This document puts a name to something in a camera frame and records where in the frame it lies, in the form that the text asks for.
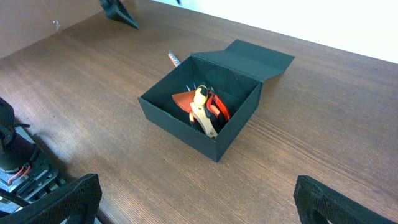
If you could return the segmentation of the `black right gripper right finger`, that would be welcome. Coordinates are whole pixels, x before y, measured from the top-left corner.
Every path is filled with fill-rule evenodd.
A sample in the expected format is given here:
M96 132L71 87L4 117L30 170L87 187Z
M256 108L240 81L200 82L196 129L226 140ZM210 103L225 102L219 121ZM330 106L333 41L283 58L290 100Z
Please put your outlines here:
M308 175L298 176L294 200L304 224L395 224Z

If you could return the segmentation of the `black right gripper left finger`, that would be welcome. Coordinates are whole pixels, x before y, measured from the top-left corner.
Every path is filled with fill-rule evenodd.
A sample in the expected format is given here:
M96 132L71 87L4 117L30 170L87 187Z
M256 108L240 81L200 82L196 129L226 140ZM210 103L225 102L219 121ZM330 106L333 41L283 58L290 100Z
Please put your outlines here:
M86 174L15 213L1 214L1 224L94 224L102 198L97 174Z

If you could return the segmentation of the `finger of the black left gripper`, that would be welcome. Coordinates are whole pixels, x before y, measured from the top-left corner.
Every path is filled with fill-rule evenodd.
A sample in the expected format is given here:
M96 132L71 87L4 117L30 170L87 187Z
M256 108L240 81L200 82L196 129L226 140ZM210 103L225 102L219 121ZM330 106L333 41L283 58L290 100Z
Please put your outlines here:
M139 24L130 15L120 0L100 0L100 4L108 19L139 29Z

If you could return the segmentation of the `orange socket bit rail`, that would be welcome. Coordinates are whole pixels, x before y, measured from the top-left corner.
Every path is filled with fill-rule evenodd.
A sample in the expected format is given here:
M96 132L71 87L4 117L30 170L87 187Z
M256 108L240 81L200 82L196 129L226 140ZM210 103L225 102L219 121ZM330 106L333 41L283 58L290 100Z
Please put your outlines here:
M180 60L174 55L172 51L169 51L168 57L172 61L175 67L180 65Z

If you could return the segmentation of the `orange scraper wooden handle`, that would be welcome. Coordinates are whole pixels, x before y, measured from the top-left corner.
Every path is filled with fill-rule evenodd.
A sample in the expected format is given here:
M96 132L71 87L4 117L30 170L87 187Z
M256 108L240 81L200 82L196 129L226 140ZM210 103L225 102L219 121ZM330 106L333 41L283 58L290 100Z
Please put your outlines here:
M176 93L172 95L172 99L179 108L188 113L190 122L194 125L195 121L198 121L204 133L212 139L216 139L218 133L213 127L210 118L207 117L205 112L205 103L207 97L204 100L199 100L199 90L186 91L183 93Z

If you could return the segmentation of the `yellow black stubby screwdriver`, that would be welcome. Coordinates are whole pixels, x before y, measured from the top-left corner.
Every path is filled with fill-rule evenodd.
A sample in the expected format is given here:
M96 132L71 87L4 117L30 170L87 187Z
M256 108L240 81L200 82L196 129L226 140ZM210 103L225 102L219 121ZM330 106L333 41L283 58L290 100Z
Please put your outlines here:
M206 85L200 85L195 90L193 102L197 106L203 106L208 99L208 87Z

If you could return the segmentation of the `small red diagonal cutters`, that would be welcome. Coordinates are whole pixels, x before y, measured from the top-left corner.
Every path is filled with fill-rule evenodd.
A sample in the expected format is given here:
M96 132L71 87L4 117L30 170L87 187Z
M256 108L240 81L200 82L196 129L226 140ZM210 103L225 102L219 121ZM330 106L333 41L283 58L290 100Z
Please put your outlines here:
M224 121L228 122L231 119L229 109L223 103L221 98L215 93L212 87L208 90L208 93L209 95L206 102L206 109L210 112L210 114L214 115L218 119L222 114Z

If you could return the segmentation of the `black storage box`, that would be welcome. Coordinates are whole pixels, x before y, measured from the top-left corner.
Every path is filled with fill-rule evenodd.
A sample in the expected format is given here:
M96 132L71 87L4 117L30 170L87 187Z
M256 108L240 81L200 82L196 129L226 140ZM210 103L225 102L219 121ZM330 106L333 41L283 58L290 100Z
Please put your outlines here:
M235 40L224 50L192 53L139 97L149 121L218 162L258 107L266 80L284 73L294 56ZM201 84L215 89L231 119L215 139L193 129L172 95Z

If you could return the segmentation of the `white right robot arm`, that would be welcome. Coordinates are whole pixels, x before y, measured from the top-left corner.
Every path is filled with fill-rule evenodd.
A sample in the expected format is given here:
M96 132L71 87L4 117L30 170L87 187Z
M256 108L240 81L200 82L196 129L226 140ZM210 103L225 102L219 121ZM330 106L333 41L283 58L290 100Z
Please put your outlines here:
M52 161L1 100L1 223L99 223L98 175L65 183ZM390 220L307 176L297 178L294 200L302 223L390 223Z

